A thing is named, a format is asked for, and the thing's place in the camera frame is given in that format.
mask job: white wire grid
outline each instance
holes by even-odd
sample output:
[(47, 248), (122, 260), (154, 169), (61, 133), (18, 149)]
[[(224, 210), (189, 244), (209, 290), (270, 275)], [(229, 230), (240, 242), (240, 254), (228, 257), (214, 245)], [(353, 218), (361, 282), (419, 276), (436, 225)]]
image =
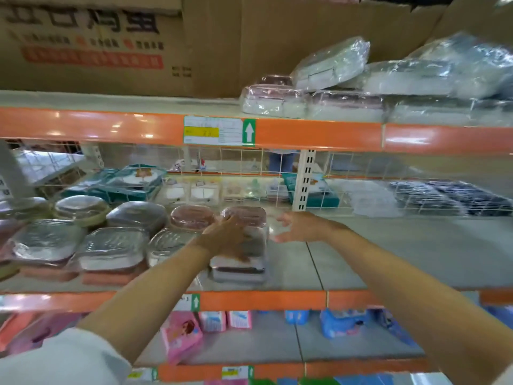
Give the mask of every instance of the white wire grid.
[[(206, 203), (216, 208), (231, 204), (290, 210), (294, 192), (283, 177), (297, 174), (300, 153), (272, 154), (259, 148), (163, 146), (121, 143), (97, 145), (78, 142), (8, 141), (20, 169), (36, 194), (48, 199), (62, 196), (72, 185), (83, 185), (101, 168), (162, 168), (161, 183), (148, 189), (144, 200), (166, 206)], [(464, 181), (491, 194), (513, 196), (513, 157), (449, 157), (385, 153), (317, 152), (310, 164), (307, 210), (335, 216), (408, 217), (412, 215), (508, 215), (497, 199), (462, 204), (426, 184), (433, 180)], [(166, 199), (166, 188), (181, 187), (180, 200)], [(86, 184), (84, 191), (94, 188)], [(117, 186), (133, 188), (133, 183)], [(132, 200), (116, 197), (112, 204)]]

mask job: teal packaged box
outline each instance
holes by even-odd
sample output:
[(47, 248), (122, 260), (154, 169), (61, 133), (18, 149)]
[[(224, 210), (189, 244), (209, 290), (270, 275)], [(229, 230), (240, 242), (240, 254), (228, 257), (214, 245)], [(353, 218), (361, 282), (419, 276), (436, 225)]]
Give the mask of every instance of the teal packaged box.
[[(285, 185), (289, 191), (290, 203), (294, 201), (294, 191), (296, 189), (297, 174), (283, 173), (282, 178), (285, 180)], [(322, 174), (310, 175), (310, 187), (308, 188), (308, 200), (306, 201), (307, 208), (337, 208), (340, 199), (328, 187), (326, 181), (322, 178)]]
[(108, 194), (109, 202), (148, 201), (162, 185), (167, 171), (151, 165), (128, 165), (115, 173), (98, 189)]
[(100, 197), (101, 199), (110, 203), (109, 194), (107, 194), (106, 191), (99, 189), (98, 187), (99, 185), (105, 184), (118, 171), (119, 169), (101, 169), (95, 174), (86, 177), (74, 186), (70, 186), (69, 188), (63, 190), (61, 196), (64, 198), (85, 194), (89, 196)]

